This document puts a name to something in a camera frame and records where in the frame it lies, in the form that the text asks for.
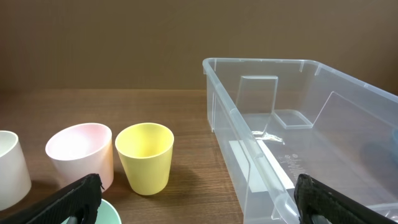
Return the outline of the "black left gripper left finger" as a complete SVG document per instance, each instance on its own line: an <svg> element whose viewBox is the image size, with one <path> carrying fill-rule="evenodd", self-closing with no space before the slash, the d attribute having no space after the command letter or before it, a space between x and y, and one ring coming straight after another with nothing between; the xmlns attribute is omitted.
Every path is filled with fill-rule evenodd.
<svg viewBox="0 0 398 224"><path fill-rule="evenodd" d="M94 224L102 200L99 174L88 174L51 196L1 220L1 224Z"/></svg>

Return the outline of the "white label sticker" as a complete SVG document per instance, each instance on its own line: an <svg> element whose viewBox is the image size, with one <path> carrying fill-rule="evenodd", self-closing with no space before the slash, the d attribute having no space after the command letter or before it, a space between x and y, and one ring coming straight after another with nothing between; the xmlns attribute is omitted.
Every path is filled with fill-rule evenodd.
<svg viewBox="0 0 398 224"><path fill-rule="evenodd" d="M266 158L271 163L272 168L275 170L278 178L281 180L282 185L286 189L293 189L294 184L289 178L289 176L285 173L283 168L280 166L277 159L273 156L269 148L265 145L265 143L261 140L257 141L265 154ZM252 193L257 192L267 192L267 188L264 182L261 180L261 176L257 169L254 168L254 163L251 158L248 160L245 158L245 152L247 152L246 147L244 149L241 148L242 140L239 141L229 141L233 154L239 164L239 167L244 175L244 178L249 184L249 188Z"/></svg>

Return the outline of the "clear plastic storage container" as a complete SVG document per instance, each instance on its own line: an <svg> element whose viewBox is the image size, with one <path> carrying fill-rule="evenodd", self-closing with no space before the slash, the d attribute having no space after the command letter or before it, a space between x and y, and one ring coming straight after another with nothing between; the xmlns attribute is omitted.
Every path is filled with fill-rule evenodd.
<svg viewBox="0 0 398 224"><path fill-rule="evenodd" d="M244 223L297 223L300 174L397 220L397 97L313 60L207 58L207 117ZM229 141L242 140L267 192L252 193ZM260 148L294 184L286 189Z"/></svg>

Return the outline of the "pink plastic cup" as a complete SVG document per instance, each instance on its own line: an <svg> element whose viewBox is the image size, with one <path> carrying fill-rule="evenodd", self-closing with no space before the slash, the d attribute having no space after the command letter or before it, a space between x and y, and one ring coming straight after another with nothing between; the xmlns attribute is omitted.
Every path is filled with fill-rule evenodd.
<svg viewBox="0 0 398 224"><path fill-rule="evenodd" d="M53 135L45 152L68 185L88 174L99 174L103 190L114 180L112 131L100 123L70 126Z"/></svg>

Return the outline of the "cream plastic cup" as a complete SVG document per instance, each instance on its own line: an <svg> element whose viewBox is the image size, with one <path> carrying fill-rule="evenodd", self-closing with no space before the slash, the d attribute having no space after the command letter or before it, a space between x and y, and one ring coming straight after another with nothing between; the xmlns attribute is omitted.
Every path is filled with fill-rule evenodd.
<svg viewBox="0 0 398 224"><path fill-rule="evenodd" d="M31 186L18 135L1 131L1 211L20 202Z"/></svg>

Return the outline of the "yellow plastic cup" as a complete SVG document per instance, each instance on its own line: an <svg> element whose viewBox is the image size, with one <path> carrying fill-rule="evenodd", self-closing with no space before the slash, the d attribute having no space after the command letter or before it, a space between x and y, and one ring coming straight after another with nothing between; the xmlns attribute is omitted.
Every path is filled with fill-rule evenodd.
<svg viewBox="0 0 398 224"><path fill-rule="evenodd" d="M174 134L157 123L139 123L123 129L115 146L132 190L154 195L169 181Z"/></svg>

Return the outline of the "mint green bowl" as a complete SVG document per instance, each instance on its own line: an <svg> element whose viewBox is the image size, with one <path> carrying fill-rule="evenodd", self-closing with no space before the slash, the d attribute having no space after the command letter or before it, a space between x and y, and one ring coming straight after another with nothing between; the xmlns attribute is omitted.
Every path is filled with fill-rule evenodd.
<svg viewBox="0 0 398 224"><path fill-rule="evenodd" d="M116 209L108 201L102 199L97 210L95 224L122 224L122 221Z"/></svg>

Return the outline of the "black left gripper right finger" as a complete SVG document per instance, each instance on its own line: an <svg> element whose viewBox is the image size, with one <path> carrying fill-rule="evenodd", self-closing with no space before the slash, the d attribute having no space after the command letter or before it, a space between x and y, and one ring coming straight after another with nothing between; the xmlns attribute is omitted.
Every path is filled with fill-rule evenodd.
<svg viewBox="0 0 398 224"><path fill-rule="evenodd" d="M307 174L298 176L294 199L300 224L395 223Z"/></svg>

